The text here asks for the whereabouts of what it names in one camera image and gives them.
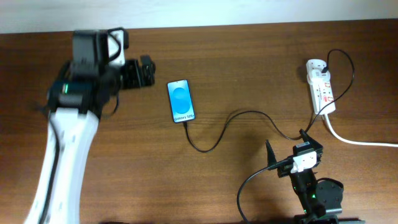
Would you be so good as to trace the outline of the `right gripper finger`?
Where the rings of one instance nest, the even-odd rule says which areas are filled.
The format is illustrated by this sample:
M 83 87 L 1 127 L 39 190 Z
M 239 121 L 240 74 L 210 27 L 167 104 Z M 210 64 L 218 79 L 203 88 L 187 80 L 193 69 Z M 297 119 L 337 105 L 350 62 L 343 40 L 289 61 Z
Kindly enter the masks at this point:
M 323 152 L 323 146 L 311 138 L 303 129 L 299 131 L 304 142 L 308 142 L 316 152 Z
M 267 150 L 267 164 L 274 165 L 277 161 L 275 158 L 274 151 L 268 139 L 266 140 L 266 150 Z

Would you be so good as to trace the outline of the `blue screen Samsung smartphone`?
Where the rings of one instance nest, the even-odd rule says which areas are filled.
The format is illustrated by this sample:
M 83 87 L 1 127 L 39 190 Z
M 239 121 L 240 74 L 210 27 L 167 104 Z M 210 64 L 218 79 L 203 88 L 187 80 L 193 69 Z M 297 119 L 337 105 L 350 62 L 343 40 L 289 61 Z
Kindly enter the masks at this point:
M 196 118 L 188 80 L 167 84 L 170 107 L 174 123 L 183 123 Z

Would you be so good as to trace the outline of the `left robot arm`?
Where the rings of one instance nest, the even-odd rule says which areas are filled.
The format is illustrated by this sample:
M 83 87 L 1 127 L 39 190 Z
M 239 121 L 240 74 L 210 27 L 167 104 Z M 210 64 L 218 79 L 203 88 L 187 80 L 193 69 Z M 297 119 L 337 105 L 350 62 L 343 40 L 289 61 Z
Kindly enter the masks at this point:
M 121 90 L 155 83 L 149 55 L 126 59 L 129 34 L 117 27 L 76 30 L 72 59 L 61 67 L 40 109 L 48 121 L 47 145 L 35 198 L 25 223 L 79 223 L 88 153 L 103 107 Z

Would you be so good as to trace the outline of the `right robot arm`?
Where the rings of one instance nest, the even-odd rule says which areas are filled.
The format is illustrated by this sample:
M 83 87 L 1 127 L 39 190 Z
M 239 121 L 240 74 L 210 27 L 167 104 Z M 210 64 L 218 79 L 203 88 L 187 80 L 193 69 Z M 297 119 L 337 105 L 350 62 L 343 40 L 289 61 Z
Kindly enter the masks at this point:
M 308 223 L 365 223 L 358 218 L 339 219 L 343 209 L 344 185 L 335 179 L 317 179 L 313 168 L 323 155 L 323 146 L 300 130 L 303 143 L 292 148 L 293 154 L 278 161 L 269 141 L 266 141 L 267 165 L 276 170 L 280 178 L 289 177 L 292 188 L 303 208 L 303 215 L 294 216 L 294 222 Z

